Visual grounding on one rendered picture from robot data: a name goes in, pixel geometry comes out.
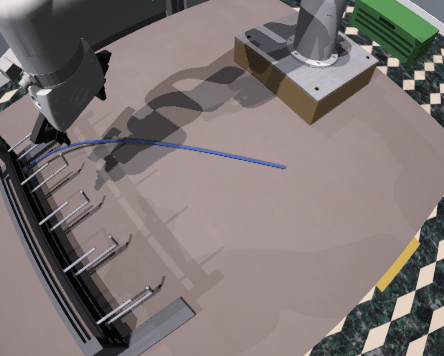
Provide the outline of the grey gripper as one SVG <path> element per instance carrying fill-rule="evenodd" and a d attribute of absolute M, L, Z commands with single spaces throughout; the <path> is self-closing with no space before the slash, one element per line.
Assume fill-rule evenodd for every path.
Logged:
<path fill-rule="evenodd" d="M 109 69 L 112 53 L 103 50 L 95 55 L 88 42 L 82 38 L 81 41 L 84 58 L 69 79 L 51 87 L 32 85 L 28 88 L 39 113 L 30 136 L 34 144 L 46 144 L 55 139 L 60 145 L 65 143 L 70 146 L 71 141 L 64 131 L 74 123 L 95 96 L 102 101 L 106 99 L 104 77 Z"/>

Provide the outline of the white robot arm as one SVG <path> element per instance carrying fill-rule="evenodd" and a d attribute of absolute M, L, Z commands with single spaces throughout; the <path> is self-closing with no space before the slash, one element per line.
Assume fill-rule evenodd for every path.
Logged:
<path fill-rule="evenodd" d="M 0 58 L 0 72 L 13 82 L 23 71 L 23 90 L 66 81 L 84 58 L 76 21 L 120 1 L 0 0 L 0 32 L 10 47 Z M 333 66 L 338 58 L 333 46 L 346 39 L 338 35 L 346 4 L 347 0 L 301 0 L 288 53 L 310 67 Z"/>

